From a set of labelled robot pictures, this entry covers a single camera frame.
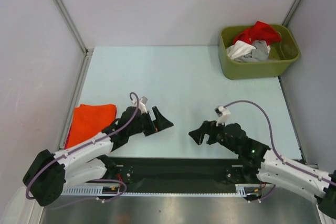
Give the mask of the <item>orange t-shirt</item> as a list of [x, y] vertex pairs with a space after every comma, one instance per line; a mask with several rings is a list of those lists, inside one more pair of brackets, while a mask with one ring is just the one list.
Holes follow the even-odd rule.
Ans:
[[70, 134], [69, 148], [94, 137], [116, 119], [116, 114], [117, 107], [114, 104], [81, 104], [74, 108], [68, 133]]

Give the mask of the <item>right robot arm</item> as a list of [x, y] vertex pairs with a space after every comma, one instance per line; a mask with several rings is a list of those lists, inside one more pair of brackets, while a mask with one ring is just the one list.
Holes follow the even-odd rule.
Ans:
[[208, 135], [207, 144], [218, 143], [235, 153], [245, 166], [243, 179], [256, 180], [282, 187], [316, 204], [319, 210], [335, 218], [335, 173], [328, 173], [286, 158], [257, 140], [248, 137], [239, 124], [217, 124], [204, 121], [189, 132], [189, 136], [201, 145]]

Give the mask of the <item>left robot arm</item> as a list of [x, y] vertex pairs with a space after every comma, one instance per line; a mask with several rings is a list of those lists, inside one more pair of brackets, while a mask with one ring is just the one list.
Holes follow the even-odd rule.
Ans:
[[119, 184], [125, 191], [117, 166], [107, 154], [124, 146], [131, 136], [149, 136], [173, 127], [157, 107], [152, 111], [154, 119], [149, 112], [130, 106], [90, 139], [55, 153], [39, 152], [23, 178], [26, 198], [48, 206], [68, 188], [86, 182]]

